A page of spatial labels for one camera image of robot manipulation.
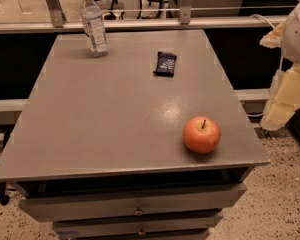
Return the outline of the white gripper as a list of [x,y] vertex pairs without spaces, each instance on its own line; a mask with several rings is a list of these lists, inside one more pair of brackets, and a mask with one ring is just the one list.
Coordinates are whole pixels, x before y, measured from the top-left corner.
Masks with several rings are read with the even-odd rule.
[[[300,63],[300,2],[285,23],[281,22],[264,35],[259,44],[267,48],[281,47],[284,58]],[[260,126],[267,131],[276,131],[284,127],[299,109],[300,64],[294,64],[287,71],[276,71]]]

